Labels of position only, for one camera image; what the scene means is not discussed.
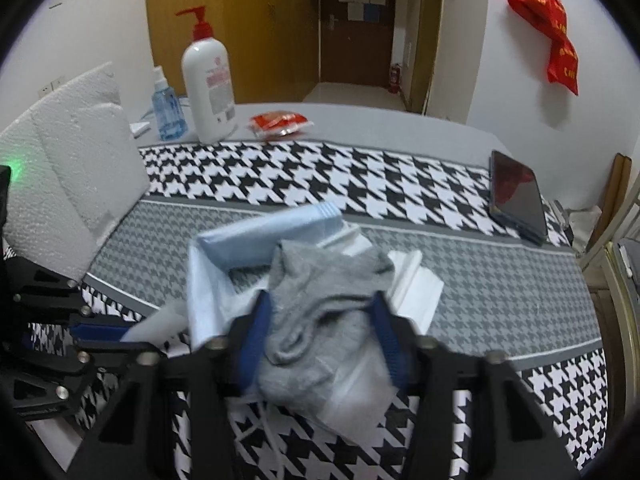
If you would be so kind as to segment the white wall socket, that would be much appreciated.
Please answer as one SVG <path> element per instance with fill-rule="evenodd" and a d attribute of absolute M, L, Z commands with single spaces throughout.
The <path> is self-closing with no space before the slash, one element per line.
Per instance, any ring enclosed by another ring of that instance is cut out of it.
<path fill-rule="evenodd" d="M 45 84 L 43 87 L 41 87 L 38 90 L 38 98 L 39 99 L 44 98 L 45 96 L 47 96 L 51 92 L 53 92 L 56 89 L 60 88 L 65 83 L 66 83 L 66 77 L 65 76 L 59 76 L 58 78 L 55 78 L 54 81 L 48 82 L 47 84 Z"/>

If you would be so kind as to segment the white face mask stack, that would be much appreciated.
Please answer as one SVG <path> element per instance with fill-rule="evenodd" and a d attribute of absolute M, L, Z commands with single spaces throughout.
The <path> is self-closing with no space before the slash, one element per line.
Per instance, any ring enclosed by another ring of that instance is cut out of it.
<path fill-rule="evenodd" d="M 422 252 L 387 253 L 394 266 L 386 292 L 393 313 L 408 318 L 420 335 L 433 321 L 444 282 L 422 266 Z M 372 333 L 337 369 L 329 399 L 316 416 L 318 422 L 343 438 L 362 443 L 370 438 L 398 389 L 392 385 L 380 344 Z"/>

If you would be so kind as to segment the brown wooden wardrobe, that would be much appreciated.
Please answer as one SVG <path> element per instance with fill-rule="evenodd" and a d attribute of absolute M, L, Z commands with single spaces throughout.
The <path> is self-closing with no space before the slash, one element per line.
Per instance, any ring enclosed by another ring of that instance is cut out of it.
<path fill-rule="evenodd" d="M 178 92 L 196 6 L 228 50 L 236 102 L 300 102 L 318 84 L 319 0 L 146 0 L 153 61 Z"/>

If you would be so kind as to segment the red fire extinguisher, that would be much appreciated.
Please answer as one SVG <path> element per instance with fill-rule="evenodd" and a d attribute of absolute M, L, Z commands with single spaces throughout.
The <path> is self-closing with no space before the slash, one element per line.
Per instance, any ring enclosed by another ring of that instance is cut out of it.
<path fill-rule="evenodd" d="M 390 78 L 388 78 L 388 91 L 397 94 L 401 89 L 401 65 L 396 63 L 390 66 Z"/>

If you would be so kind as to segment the dark brown entrance door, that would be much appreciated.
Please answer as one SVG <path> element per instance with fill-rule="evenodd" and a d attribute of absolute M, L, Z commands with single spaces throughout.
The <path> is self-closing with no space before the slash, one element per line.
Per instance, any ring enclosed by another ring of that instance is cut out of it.
<path fill-rule="evenodd" d="M 386 86 L 395 9 L 396 0 L 320 0 L 320 79 Z"/>

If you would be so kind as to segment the red hanging plastic bag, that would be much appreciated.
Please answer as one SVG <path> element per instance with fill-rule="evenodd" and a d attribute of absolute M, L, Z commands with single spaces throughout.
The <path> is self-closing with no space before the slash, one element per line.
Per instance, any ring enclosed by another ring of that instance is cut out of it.
<path fill-rule="evenodd" d="M 578 96 L 578 55 L 567 35 L 561 0 L 506 0 L 510 8 L 551 41 L 547 78 Z"/>

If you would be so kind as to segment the wooden side door frame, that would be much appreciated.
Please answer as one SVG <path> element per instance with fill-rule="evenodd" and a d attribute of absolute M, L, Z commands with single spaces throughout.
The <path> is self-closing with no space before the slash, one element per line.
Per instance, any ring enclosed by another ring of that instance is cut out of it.
<path fill-rule="evenodd" d="M 421 115 L 426 114 L 427 98 L 434 77 L 443 1 L 420 0 L 418 10 L 408 110 Z"/>

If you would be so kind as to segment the black smartphone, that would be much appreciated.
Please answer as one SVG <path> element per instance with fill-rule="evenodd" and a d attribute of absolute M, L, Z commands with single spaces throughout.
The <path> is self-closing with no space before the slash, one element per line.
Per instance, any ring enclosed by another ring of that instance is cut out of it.
<path fill-rule="evenodd" d="M 489 215 L 541 246 L 548 230 L 536 176 L 512 157 L 493 150 L 489 159 Z"/>

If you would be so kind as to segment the blue spray bottle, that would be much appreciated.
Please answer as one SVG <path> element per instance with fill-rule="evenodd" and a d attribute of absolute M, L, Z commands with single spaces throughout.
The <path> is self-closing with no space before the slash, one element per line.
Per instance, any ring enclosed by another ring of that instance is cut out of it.
<path fill-rule="evenodd" d="M 182 138 L 188 132 L 182 107 L 174 88 L 168 84 L 162 66 L 155 66 L 152 110 L 160 140 L 167 142 Z"/>

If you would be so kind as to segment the houndstooth table cloth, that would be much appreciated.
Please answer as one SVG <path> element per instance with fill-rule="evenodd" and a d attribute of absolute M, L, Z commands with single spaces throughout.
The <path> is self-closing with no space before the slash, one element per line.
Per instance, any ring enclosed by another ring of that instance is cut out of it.
<path fill-rule="evenodd" d="M 488 171 L 314 141 L 142 148 L 151 186 L 81 291 L 137 321 L 178 297 L 201 231 L 273 208 L 331 202 L 384 249 L 417 250 L 444 283 L 430 327 L 450 349 L 505 351 L 577 467 L 603 448 L 608 380 L 587 285 L 555 218 L 536 247 L 488 216 Z"/>

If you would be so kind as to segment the wooden boards leaning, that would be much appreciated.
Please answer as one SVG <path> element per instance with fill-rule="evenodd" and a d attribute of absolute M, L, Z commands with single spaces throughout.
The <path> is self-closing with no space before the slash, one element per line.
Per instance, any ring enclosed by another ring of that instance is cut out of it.
<path fill-rule="evenodd" d="M 591 234 L 587 249 L 593 248 L 612 222 L 616 212 L 620 210 L 627 193 L 631 164 L 630 157 L 620 153 L 615 155 L 602 198 L 601 215 Z"/>

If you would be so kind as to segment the grey sock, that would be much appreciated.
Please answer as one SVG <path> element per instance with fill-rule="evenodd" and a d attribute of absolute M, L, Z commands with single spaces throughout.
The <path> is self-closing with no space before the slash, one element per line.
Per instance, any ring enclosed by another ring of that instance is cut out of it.
<path fill-rule="evenodd" d="M 364 309 L 393 284 L 392 260 L 377 247 L 358 255 L 279 243 L 268 278 L 272 303 L 258 389 L 266 400 L 315 415 L 329 400 L 341 365 L 366 343 Z"/>

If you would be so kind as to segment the white pump lotion bottle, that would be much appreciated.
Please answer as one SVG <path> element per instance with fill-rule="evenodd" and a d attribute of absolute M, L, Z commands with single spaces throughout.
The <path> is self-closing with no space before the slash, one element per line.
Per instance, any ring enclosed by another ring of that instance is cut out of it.
<path fill-rule="evenodd" d="M 228 51 L 214 37 L 205 12 L 206 6 L 194 6 L 176 15 L 193 14 L 196 18 L 181 70 L 198 140 L 215 144 L 231 136 L 238 123 Z"/>

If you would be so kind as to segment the white styrofoam box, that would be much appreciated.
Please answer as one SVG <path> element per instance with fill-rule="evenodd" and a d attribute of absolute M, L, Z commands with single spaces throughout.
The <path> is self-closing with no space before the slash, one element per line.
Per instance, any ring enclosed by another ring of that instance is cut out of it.
<path fill-rule="evenodd" d="M 1 133 L 12 170 L 4 238 L 79 282 L 150 179 L 105 63 L 53 91 Z"/>

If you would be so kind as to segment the light blue face mask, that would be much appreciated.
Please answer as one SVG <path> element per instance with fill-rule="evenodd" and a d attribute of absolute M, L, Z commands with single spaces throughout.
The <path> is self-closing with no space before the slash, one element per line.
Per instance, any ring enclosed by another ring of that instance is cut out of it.
<path fill-rule="evenodd" d="M 343 216 L 337 206 L 320 203 L 248 218 L 192 238 L 186 272 L 191 348 L 198 350 L 224 334 L 224 308 L 235 296 L 230 271 L 266 266 L 281 240 L 315 245 L 341 229 Z"/>

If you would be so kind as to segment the red snack packet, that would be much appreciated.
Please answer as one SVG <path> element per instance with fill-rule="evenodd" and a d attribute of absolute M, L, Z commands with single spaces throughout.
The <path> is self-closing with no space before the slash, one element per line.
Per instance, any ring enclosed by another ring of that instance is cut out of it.
<path fill-rule="evenodd" d="M 247 127 L 258 140 L 269 142 L 296 136 L 314 123 L 306 116 L 287 110 L 276 110 L 250 118 Z"/>

